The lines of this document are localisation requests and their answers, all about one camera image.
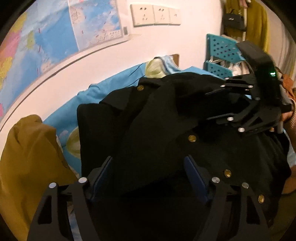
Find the barcode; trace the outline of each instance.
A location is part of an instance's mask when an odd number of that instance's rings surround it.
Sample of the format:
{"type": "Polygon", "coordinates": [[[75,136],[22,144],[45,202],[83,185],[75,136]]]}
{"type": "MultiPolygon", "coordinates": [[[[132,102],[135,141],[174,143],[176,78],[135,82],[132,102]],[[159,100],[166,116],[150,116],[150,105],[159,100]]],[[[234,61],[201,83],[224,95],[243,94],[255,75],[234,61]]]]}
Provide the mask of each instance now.
{"type": "Polygon", "coordinates": [[[128,28],[127,27],[123,27],[123,32],[124,32],[124,35],[128,35],[128,28]]]}

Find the black bag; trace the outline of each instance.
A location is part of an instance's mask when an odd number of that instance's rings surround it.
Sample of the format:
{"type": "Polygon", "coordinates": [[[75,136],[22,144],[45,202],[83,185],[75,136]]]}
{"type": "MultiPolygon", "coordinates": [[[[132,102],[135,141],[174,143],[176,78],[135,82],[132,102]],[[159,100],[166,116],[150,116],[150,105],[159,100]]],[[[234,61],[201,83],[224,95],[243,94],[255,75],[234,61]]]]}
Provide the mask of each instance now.
{"type": "Polygon", "coordinates": [[[241,15],[234,13],[224,14],[222,23],[225,27],[235,28],[244,32],[247,31],[247,28],[244,25],[244,17],[241,15]]]}

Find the gold button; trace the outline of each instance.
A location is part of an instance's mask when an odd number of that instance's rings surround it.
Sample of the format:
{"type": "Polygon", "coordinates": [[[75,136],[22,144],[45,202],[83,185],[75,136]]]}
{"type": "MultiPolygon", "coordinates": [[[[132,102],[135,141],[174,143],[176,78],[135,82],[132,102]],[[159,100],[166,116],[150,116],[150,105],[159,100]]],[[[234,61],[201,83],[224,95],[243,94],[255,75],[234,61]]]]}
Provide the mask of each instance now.
{"type": "Polygon", "coordinates": [[[144,86],[142,86],[142,85],[139,85],[138,87],[137,87],[137,90],[138,91],[142,91],[144,89],[144,86]]]}
{"type": "Polygon", "coordinates": [[[261,195],[259,195],[259,197],[258,197],[258,201],[259,201],[259,203],[264,203],[264,201],[265,201],[265,197],[261,194],[261,195]]]}
{"type": "Polygon", "coordinates": [[[188,140],[190,142],[195,142],[196,141],[196,136],[194,136],[194,135],[188,136],[188,140]]]}
{"type": "Polygon", "coordinates": [[[231,171],[228,170],[228,169],[225,169],[224,170],[224,176],[227,177],[227,178],[230,178],[231,177],[231,171]]]}

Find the world map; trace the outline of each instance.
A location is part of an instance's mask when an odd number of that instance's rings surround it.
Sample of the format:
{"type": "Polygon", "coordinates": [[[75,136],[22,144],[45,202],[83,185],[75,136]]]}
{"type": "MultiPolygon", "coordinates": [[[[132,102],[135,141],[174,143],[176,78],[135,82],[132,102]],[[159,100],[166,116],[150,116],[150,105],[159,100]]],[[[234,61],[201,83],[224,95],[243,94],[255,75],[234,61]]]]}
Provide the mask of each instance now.
{"type": "Polygon", "coordinates": [[[0,46],[0,119],[39,76],[76,52],[123,37],[116,0],[37,0],[0,46]]]}

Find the black jacket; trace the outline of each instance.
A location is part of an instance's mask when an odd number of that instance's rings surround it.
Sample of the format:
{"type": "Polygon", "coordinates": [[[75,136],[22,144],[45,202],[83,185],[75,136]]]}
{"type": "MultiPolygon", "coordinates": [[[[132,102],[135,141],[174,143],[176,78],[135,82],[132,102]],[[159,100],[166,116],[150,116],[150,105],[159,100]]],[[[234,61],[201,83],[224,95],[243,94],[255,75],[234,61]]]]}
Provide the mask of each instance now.
{"type": "Polygon", "coordinates": [[[184,157],[190,154],[213,177],[237,186],[247,182],[256,195],[264,195],[262,209],[272,224],[291,174],[289,141],[269,131],[242,136],[231,125],[205,121],[245,107],[231,101],[229,93],[205,95],[221,84],[223,80],[194,73],[141,78],[137,87],[115,90],[99,104],[80,105],[82,175],[112,156],[114,188],[124,194],[181,175],[184,157]],[[224,175],[226,169],[230,178],[224,175]]]}

